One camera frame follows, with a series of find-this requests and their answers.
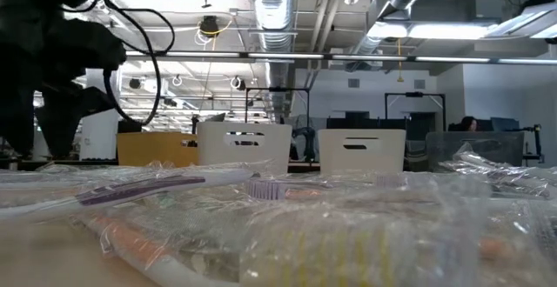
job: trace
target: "air vent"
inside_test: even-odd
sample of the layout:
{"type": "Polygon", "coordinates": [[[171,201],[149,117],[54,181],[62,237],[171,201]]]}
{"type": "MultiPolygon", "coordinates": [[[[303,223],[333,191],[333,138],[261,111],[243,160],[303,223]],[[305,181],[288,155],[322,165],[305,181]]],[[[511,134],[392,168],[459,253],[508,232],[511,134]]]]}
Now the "air vent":
{"type": "Polygon", "coordinates": [[[424,90],[425,88],[426,88],[426,80],[425,79],[414,79],[414,89],[424,90]]]}
{"type": "Polygon", "coordinates": [[[349,78],[348,79],[348,88],[359,88],[359,79],[349,78]]]}

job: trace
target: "silver ductwork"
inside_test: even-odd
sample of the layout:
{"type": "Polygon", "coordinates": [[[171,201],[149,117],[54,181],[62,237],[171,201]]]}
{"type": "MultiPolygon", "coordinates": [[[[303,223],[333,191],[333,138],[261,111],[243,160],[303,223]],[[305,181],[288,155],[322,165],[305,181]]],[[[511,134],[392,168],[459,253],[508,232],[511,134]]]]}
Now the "silver ductwork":
{"type": "MultiPolygon", "coordinates": [[[[373,0],[372,11],[369,16],[369,20],[371,21],[368,24],[369,28],[371,29],[375,22],[381,18],[391,18],[396,20],[410,19],[410,10],[415,2],[416,0],[385,0],[384,2],[378,3],[378,0],[373,0]]],[[[358,45],[356,45],[350,53],[357,55],[371,55],[379,47],[379,44],[383,39],[384,38],[381,37],[369,37],[365,34],[359,41],[358,45]]],[[[370,65],[368,63],[350,62],[346,64],[347,71],[367,70],[369,68],[370,65]]]]}
{"type": "MultiPolygon", "coordinates": [[[[261,30],[288,30],[292,27],[293,0],[253,0],[258,28],[261,30]]],[[[261,48],[265,52],[291,52],[292,35],[261,34],[261,48]]],[[[265,64],[265,80],[268,87],[285,87],[288,78],[288,63],[265,64]]],[[[280,115],[285,107],[285,93],[271,94],[271,107],[275,116],[280,115]]]]}

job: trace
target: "black frame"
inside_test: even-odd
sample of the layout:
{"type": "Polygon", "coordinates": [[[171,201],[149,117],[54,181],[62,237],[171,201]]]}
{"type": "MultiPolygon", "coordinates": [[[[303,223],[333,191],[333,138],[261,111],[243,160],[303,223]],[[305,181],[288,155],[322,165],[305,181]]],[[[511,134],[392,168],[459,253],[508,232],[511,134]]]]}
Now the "black frame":
{"type": "Polygon", "coordinates": [[[252,90],[266,90],[269,92],[289,92],[289,91],[305,91],[307,94],[307,106],[305,108],[305,114],[307,115],[307,127],[310,127],[310,89],[309,88],[283,88],[283,87],[271,87],[271,88],[245,88],[245,117],[244,122],[247,123],[247,111],[248,111],[248,103],[250,102],[250,91],[252,90]]]}
{"type": "Polygon", "coordinates": [[[446,99],[445,94],[430,94],[422,92],[387,92],[385,94],[385,119],[389,118],[389,96],[404,97],[440,97],[441,105],[443,105],[443,131],[446,131],[446,99]]]}

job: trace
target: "person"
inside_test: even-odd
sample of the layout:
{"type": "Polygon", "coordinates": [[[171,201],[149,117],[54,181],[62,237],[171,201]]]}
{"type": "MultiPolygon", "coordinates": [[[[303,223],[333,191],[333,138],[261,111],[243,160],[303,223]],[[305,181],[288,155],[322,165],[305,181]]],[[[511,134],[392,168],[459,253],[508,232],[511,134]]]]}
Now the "person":
{"type": "Polygon", "coordinates": [[[476,131],[478,129],[478,121],[474,117],[464,117],[460,121],[460,131],[476,131]]]}

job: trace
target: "desk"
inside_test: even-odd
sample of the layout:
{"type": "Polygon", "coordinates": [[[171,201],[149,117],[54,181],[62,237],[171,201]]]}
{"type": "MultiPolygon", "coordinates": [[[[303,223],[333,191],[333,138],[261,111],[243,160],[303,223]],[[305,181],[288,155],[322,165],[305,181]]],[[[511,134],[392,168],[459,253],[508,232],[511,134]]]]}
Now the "desk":
{"type": "Polygon", "coordinates": [[[90,230],[67,223],[2,227],[0,279],[6,287],[155,287],[119,257],[103,255],[90,230]]]}

